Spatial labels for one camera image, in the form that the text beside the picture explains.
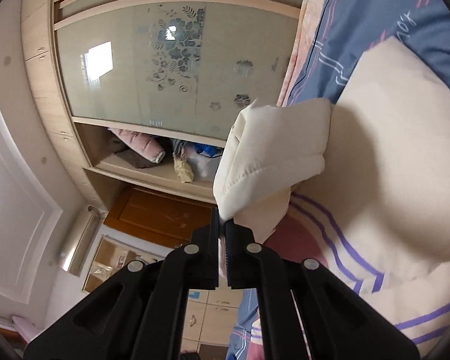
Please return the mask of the pink and white hooded jacket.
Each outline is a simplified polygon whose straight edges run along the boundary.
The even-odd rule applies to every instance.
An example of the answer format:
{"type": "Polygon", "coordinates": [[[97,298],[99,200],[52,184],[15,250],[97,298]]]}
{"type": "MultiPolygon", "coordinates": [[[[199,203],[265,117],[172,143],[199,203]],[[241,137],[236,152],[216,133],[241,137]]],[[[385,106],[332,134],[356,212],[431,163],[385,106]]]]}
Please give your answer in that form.
{"type": "Polygon", "coordinates": [[[428,354],[450,326],[450,89],[398,39],[337,102],[254,102],[213,185],[222,219],[315,258],[428,354]]]}

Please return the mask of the cream drawer cabinet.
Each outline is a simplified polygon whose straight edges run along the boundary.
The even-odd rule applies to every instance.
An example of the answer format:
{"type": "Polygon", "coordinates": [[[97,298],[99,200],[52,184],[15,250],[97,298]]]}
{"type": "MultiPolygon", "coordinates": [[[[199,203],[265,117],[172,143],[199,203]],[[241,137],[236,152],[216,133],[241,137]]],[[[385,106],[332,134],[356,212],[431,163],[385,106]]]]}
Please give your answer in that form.
{"type": "Polygon", "coordinates": [[[227,346],[242,297],[242,290],[191,289],[187,297],[181,350],[198,351],[201,345],[227,346]]]}

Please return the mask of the brown wooden door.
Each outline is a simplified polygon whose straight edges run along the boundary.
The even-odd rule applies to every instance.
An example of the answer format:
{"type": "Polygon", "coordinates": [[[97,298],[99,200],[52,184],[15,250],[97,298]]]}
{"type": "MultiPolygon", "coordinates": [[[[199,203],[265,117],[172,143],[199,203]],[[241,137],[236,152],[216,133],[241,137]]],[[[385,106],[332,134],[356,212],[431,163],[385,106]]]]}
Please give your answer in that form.
{"type": "Polygon", "coordinates": [[[126,187],[105,218],[105,225],[156,245],[176,248],[193,231],[208,226],[214,206],[150,189],[126,187]]]}

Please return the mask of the beige cloth bag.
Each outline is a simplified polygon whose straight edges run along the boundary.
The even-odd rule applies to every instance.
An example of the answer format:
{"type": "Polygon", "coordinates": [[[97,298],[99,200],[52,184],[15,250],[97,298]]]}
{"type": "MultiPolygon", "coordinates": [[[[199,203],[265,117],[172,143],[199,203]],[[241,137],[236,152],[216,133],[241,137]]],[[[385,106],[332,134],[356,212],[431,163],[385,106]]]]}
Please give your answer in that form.
{"type": "Polygon", "coordinates": [[[191,166],[186,160],[175,156],[174,157],[174,170],[181,183],[192,183],[194,180],[194,173],[191,166]]]}

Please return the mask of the hanging dark jacket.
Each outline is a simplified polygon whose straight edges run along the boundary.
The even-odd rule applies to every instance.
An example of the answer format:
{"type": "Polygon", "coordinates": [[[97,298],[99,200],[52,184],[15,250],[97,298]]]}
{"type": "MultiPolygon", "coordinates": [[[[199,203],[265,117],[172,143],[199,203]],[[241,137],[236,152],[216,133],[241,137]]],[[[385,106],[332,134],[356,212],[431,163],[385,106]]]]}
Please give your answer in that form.
{"type": "Polygon", "coordinates": [[[134,168],[145,169],[158,166],[158,163],[152,163],[151,161],[142,157],[140,154],[136,153],[134,150],[120,141],[116,136],[111,136],[111,138],[109,139],[108,147],[114,155],[118,156],[134,168]]]}

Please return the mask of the hanging pink puffer jacket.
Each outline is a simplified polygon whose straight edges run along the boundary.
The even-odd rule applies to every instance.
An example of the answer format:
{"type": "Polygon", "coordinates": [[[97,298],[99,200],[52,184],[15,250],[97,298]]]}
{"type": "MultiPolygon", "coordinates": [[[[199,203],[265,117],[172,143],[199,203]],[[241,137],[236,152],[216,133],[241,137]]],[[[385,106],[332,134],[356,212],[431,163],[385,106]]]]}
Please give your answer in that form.
{"type": "Polygon", "coordinates": [[[109,127],[109,131],[129,149],[152,164],[159,164],[166,156],[166,151],[151,135],[116,127],[109,127]]]}

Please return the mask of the clear plastic storage box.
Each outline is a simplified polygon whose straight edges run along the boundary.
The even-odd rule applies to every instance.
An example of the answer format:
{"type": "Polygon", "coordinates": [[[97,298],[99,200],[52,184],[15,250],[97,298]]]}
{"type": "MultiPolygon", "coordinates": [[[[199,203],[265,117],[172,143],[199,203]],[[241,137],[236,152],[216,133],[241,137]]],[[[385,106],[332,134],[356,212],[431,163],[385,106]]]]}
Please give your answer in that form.
{"type": "Polygon", "coordinates": [[[224,150],[210,145],[188,143],[184,154],[190,165],[194,180],[213,181],[224,150]]]}

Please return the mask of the frosted sliding wardrobe door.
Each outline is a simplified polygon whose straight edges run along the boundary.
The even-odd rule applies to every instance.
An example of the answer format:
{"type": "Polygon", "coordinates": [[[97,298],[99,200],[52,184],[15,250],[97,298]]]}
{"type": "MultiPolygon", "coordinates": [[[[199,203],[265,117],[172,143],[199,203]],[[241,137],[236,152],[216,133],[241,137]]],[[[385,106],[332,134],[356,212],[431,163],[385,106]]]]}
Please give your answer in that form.
{"type": "Polygon", "coordinates": [[[56,32],[75,117],[224,139],[254,100],[277,102],[295,18],[218,2],[111,10],[56,32]]]}

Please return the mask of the blue plaid bed blanket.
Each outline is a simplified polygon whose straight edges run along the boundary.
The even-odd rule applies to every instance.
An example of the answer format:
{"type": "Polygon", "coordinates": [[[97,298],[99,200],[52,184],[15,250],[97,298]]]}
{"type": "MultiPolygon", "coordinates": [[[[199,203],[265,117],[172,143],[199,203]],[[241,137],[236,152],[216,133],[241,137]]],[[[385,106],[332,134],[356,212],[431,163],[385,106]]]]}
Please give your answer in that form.
{"type": "MultiPolygon", "coordinates": [[[[398,39],[450,89],[450,0],[325,0],[319,25],[286,105],[322,97],[337,102],[362,54],[398,39]]],[[[225,236],[218,243],[227,275],[225,236]]],[[[266,359],[255,289],[255,312],[247,322],[250,342],[238,359],[266,359]]],[[[450,326],[432,350],[418,359],[450,359],[450,326]]]]}

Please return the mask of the wall air conditioner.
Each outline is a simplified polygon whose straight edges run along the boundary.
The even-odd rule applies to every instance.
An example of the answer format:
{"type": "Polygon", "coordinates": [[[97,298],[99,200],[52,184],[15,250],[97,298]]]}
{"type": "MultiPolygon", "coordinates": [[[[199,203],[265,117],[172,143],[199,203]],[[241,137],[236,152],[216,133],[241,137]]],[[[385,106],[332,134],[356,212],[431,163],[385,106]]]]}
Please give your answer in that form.
{"type": "Polygon", "coordinates": [[[62,243],[58,264],[64,272],[80,276],[88,250],[101,225],[101,213],[88,205],[78,213],[73,226],[62,243]]]}

